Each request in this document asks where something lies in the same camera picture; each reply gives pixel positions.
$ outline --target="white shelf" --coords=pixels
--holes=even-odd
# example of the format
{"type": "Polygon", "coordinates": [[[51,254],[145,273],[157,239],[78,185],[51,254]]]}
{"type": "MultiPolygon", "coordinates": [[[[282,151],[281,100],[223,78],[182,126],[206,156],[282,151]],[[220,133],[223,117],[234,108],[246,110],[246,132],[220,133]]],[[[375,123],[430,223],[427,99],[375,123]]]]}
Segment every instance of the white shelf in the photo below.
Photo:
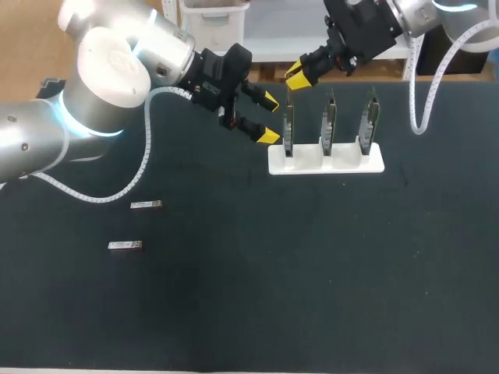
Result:
{"type": "MultiPolygon", "coordinates": [[[[244,47],[253,62],[295,62],[326,44],[327,11],[323,0],[259,0],[246,11],[244,47]]],[[[377,59],[406,59],[409,47],[404,37],[377,59]]]]}

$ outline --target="small metal part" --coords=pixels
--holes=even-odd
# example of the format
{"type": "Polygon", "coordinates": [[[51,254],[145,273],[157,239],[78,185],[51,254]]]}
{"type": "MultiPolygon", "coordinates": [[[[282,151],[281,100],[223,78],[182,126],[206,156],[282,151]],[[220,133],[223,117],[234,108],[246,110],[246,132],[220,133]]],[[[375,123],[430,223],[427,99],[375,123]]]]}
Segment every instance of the small metal part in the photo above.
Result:
{"type": "Polygon", "coordinates": [[[139,203],[132,203],[130,209],[148,209],[148,208],[162,208],[163,202],[161,200],[156,201],[142,201],[139,203]]]}
{"type": "Polygon", "coordinates": [[[157,74],[157,76],[160,76],[161,78],[164,78],[168,74],[168,69],[166,68],[166,66],[164,66],[161,63],[159,63],[159,64],[157,64],[156,74],[157,74]]]}
{"type": "Polygon", "coordinates": [[[284,114],[284,129],[282,131],[282,143],[286,157],[293,157],[293,136],[295,127],[295,107],[291,100],[290,90],[288,89],[288,99],[284,114]]]}
{"type": "Polygon", "coordinates": [[[142,250],[142,242],[110,242],[108,245],[108,249],[111,252],[134,252],[142,250]]]}
{"type": "Polygon", "coordinates": [[[59,78],[45,78],[45,80],[40,84],[40,88],[47,88],[50,83],[59,83],[61,80],[59,78]]]}
{"type": "Polygon", "coordinates": [[[380,103],[377,99],[374,87],[369,92],[369,100],[364,109],[359,128],[359,145],[362,155],[369,156],[371,145],[374,141],[374,133],[380,118],[380,103]]]}
{"type": "Polygon", "coordinates": [[[334,124],[336,123],[336,102],[334,101],[334,93],[331,90],[329,102],[326,110],[322,114],[322,128],[320,130],[320,141],[324,156],[331,155],[331,148],[334,141],[334,124]]]}

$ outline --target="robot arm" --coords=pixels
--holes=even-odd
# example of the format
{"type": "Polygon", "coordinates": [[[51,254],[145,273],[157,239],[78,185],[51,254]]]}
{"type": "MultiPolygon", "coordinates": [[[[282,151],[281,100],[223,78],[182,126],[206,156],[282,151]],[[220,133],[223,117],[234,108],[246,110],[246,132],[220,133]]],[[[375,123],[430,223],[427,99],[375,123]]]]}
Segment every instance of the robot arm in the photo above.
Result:
{"type": "Polygon", "coordinates": [[[396,44],[403,33],[418,37],[440,24],[431,0],[362,0],[350,5],[346,0],[324,0],[327,44],[300,57],[286,73],[290,89],[317,84],[333,68],[349,76],[396,44]]]}
{"type": "Polygon", "coordinates": [[[147,98],[151,86],[179,86],[192,101],[219,111],[222,125],[259,143],[277,134],[236,110],[236,90],[269,110],[269,93],[246,77],[252,55],[235,44],[226,56],[194,51],[195,41],[138,0],[65,0],[59,27],[76,43],[64,90],[47,100],[0,104],[0,183],[63,161],[101,157],[147,98]]]}

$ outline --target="black table surface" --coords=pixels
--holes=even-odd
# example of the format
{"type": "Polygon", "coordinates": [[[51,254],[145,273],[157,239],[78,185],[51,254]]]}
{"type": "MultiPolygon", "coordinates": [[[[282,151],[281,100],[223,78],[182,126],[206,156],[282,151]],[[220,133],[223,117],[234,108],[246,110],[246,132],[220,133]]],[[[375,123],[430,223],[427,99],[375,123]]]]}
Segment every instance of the black table surface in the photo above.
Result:
{"type": "MultiPolygon", "coordinates": [[[[336,141],[353,141],[370,86],[333,86],[336,141]]],[[[0,367],[497,372],[499,85],[442,84],[423,136],[407,85],[374,86],[383,174],[271,176],[265,146],[163,95],[150,163],[125,198],[99,206],[35,178],[9,183],[0,367]],[[163,210],[129,208],[156,199],[163,210]],[[107,250],[128,240],[144,252],[107,250]]],[[[284,86],[268,89],[285,101],[284,86]]],[[[330,89],[294,96],[296,143],[317,141],[330,89]]],[[[281,132],[282,114],[251,115],[281,132]]],[[[103,159],[50,174],[106,196],[143,144],[138,120],[103,159]]]]}

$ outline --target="silver robot arm segment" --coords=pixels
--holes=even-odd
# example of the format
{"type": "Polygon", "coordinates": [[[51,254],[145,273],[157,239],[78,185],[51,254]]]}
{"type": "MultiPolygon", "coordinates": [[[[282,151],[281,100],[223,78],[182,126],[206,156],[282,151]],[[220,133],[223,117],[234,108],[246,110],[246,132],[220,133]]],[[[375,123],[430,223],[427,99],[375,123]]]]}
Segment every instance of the silver robot arm segment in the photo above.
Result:
{"type": "Polygon", "coordinates": [[[55,97],[0,104],[0,183],[101,157],[151,80],[177,84],[194,56],[190,35],[137,1],[65,0],[58,23],[76,42],[76,64],[55,97]]]}

